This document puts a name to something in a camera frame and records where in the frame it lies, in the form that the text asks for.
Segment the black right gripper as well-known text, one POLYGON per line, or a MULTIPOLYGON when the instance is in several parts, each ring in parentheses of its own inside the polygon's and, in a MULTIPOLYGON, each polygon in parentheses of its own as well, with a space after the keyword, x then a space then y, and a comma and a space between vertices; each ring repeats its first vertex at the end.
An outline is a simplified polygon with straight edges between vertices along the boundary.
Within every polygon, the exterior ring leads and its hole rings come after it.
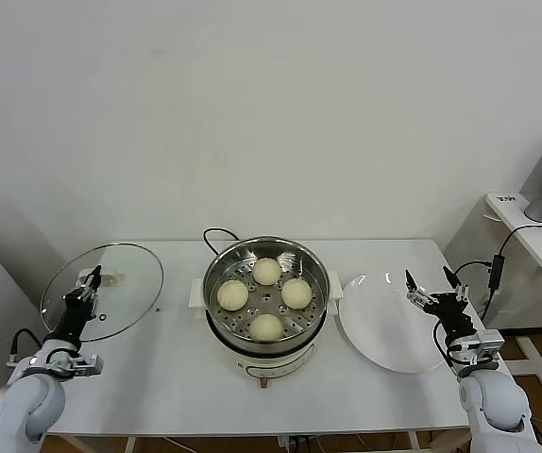
POLYGON ((407 299, 418 308, 428 308, 428 314, 435 316, 447 336, 471 336, 476 332, 471 317, 465 313, 469 288, 447 266, 443 267, 446 280, 454 292, 426 294, 418 288, 408 270, 405 270, 407 299))

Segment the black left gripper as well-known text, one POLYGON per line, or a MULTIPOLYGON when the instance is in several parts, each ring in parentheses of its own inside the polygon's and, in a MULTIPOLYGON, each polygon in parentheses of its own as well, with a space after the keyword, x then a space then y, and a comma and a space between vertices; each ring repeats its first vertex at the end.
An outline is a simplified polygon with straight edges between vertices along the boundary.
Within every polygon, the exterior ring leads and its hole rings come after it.
POLYGON ((80 336, 86 324, 97 316, 98 288, 101 284, 101 265, 79 277, 76 287, 64 296, 65 312, 57 326, 44 337, 45 341, 59 340, 80 348, 80 336))

